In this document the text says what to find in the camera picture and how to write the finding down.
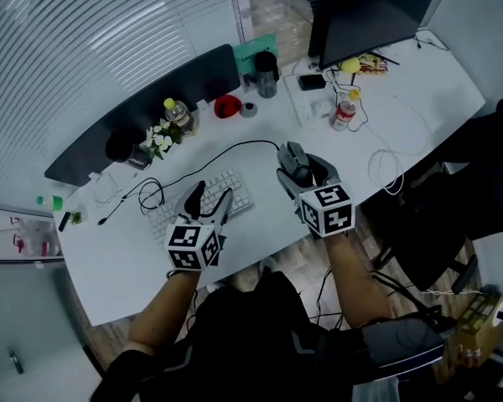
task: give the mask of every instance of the chair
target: chair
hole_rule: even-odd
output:
[[[477,240],[503,232],[502,101],[493,118],[470,120],[439,148],[436,156],[469,162],[467,167],[455,174],[435,173],[407,189],[402,206],[382,207],[387,246],[373,260],[375,269],[396,257],[414,286],[424,291],[451,268],[459,273],[452,290],[462,291],[477,269],[475,255],[467,265],[454,259],[465,237]]]

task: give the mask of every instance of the yellow object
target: yellow object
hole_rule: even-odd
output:
[[[360,92],[358,90],[350,90],[349,97],[353,101],[357,101],[360,99]]]
[[[360,61],[357,58],[351,58],[346,61],[343,61],[343,63],[340,66],[341,70],[343,70],[345,73],[350,73],[351,75],[354,73],[357,73],[360,71],[361,64]]]
[[[173,98],[167,98],[164,100],[164,107],[168,109],[169,111],[172,110],[175,107],[175,101]]]

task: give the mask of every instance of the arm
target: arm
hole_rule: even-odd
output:
[[[169,277],[132,322],[125,350],[134,349],[153,355],[159,349],[173,345],[199,280],[199,272],[180,272]]]
[[[365,325],[377,318],[392,318],[387,296],[358,259],[342,234],[324,239],[341,310],[350,327]]]

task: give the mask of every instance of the plastic bottle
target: plastic bottle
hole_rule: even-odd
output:
[[[45,195],[37,197],[37,204],[43,205],[48,211],[60,211],[64,200],[56,195]]]
[[[194,118],[185,103],[167,98],[164,100],[164,107],[166,119],[177,125],[185,136],[194,133]]]
[[[358,90],[351,90],[348,94],[341,96],[341,101],[335,109],[332,119],[332,127],[337,131],[343,131],[349,125],[355,115],[355,102],[360,99]]]

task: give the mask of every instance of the wooden floor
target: wooden floor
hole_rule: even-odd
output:
[[[369,268],[371,268],[371,258],[374,258],[381,249],[381,242],[377,240],[370,230],[366,217],[356,210],[356,228],[349,234],[350,242],[357,252],[360,260]],[[457,260],[464,263],[470,257],[472,246],[468,242],[460,251]],[[287,278],[294,284],[297,291],[300,293],[303,304],[310,317],[317,315],[316,301],[319,295],[320,286],[324,279],[324,274],[329,268],[329,260],[322,240],[315,241],[311,236],[305,237],[278,251],[273,255],[278,264],[279,270],[282,271]],[[382,272],[400,281],[403,285],[408,285],[410,282],[402,272],[401,268],[393,259],[387,264]],[[432,288],[434,291],[448,291],[450,290],[457,275],[449,270],[436,282]],[[248,268],[228,277],[227,284],[242,291],[252,290],[258,282],[259,272],[257,264],[249,266]],[[480,287],[479,279],[474,279],[468,284],[468,288],[477,289]],[[76,316],[79,318],[80,323],[85,331],[86,338],[89,341],[91,350],[95,354],[99,363],[104,369],[107,369],[110,362],[121,352],[124,343],[127,340],[128,329],[133,317],[123,318],[115,322],[110,322],[105,325],[92,327],[87,319],[84,310],[74,293],[72,283],[70,284],[71,297],[74,299]],[[472,299],[472,294],[464,294],[458,296],[441,295],[435,296],[431,294],[421,293],[415,287],[409,287],[408,290],[423,304],[427,306],[436,305],[439,303],[443,307],[443,314],[457,318],[459,314],[467,307],[469,301]],[[392,292],[391,289],[385,287],[387,293]],[[206,298],[208,292],[205,288],[198,291],[198,298],[196,306]],[[409,312],[415,312],[415,306],[406,298],[393,293],[389,296],[392,310],[396,317],[403,316]],[[322,314],[340,312],[340,305],[334,287],[334,279],[329,276],[325,282],[324,290],[320,299],[320,306]],[[194,306],[190,305],[188,317],[194,314]],[[321,317],[319,324],[326,328],[335,326],[339,316]],[[194,318],[189,320],[189,325],[194,323]],[[347,328],[346,322],[343,323],[342,329]],[[181,330],[179,338],[183,338],[187,333],[186,323]],[[441,374],[447,375],[450,365],[444,362],[443,365],[438,366],[442,369]]]

